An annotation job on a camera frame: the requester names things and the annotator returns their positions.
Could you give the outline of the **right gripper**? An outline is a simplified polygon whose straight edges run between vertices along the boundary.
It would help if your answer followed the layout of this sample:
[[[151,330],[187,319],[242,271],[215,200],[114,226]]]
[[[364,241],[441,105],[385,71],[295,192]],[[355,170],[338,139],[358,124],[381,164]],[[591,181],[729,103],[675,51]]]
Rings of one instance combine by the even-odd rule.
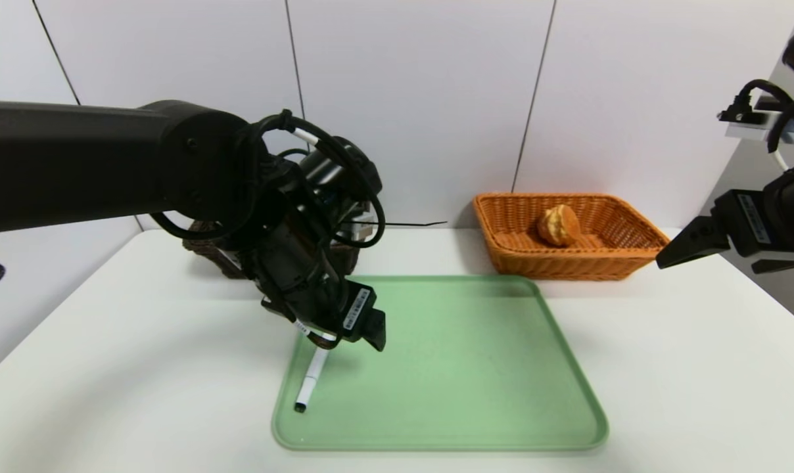
[[[656,256],[668,269],[731,249],[743,257],[794,258],[794,171],[787,171],[762,191],[725,192],[711,215],[692,219]],[[752,272],[794,269],[794,260],[760,259]]]

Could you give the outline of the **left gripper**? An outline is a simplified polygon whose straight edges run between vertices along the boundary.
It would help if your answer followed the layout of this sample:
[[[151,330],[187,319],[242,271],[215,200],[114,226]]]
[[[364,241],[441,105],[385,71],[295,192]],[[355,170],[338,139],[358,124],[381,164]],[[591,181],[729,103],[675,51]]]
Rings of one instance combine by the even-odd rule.
[[[358,254],[343,235],[306,221],[261,224],[263,307],[290,321],[310,342],[387,342],[386,315],[373,287],[349,281],[340,252]]]

